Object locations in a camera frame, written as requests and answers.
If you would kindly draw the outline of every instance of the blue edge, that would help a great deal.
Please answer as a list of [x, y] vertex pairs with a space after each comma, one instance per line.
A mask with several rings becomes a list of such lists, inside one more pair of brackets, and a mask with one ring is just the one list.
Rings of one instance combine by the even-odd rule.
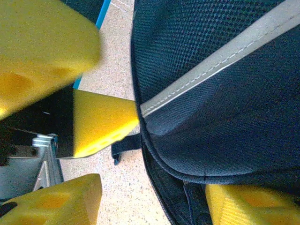
[[[110, 2], [111, 2], [111, 0], [104, 0], [104, 2], [103, 2], [103, 5], [101, 7], [98, 19], [96, 21], [96, 27], [98, 28], [98, 30], [101, 28], [101, 26], [103, 24], [103, 20], [104, 20], [104, 17], [106, 15], [106, 12], [108, 10]], [[74, 89], [78, 89], [81, 78], [82, 78], [82, 76], [80, 76], [76, 79], [75, 83], [73, 84]]]

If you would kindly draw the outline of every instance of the navy backpack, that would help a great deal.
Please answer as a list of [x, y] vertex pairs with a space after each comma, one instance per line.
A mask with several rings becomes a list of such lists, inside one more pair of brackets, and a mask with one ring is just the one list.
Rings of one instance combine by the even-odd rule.
[[300, 1], [137, 0], [131, 65], [142, 148], [174, 225], [212, 224], [205, 184], [300, 194]]

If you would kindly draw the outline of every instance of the yellow block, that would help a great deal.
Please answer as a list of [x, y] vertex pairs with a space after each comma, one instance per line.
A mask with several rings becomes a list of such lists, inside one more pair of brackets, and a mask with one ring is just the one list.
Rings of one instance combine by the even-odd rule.
[[135, 102], [74, 90], [74, 157], [92, 155], [123, 139], [138, 124]]
[[99, 174], [88, 174], [10, 199], [18, 205], [1, 225], [95, 225], [101, 201]]
[[214, 225], [299, 225], [300, 207], [291, 195], [242, 185], [206, 185]]
[[59, 0], [2, 0], [0, 15], [0, 120], [99, 61], [97, 28]]

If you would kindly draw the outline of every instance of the gray reflective stripe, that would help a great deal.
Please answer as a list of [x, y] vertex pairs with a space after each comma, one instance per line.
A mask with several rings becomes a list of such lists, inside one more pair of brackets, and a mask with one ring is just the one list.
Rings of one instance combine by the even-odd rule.
[[140, 107], [146, 117], [300, 23], [300, 0], [286, 0]]

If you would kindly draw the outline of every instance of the floor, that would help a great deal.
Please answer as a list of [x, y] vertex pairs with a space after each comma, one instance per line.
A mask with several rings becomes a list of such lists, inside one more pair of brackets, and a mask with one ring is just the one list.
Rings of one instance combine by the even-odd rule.
[[[79, 89], [134, 99], [129, 64], [133, 2], [112, 0], [100, 31], [103, 59], [98, 68], [83, 75]], [[147, 177], [140, 150], [124, 153], [117, 166], [110, 147], [89, 158], [61, 160], [61, 166], [65, 180], [100, 174], [103, 195], [98, 225], [169, 224]]]

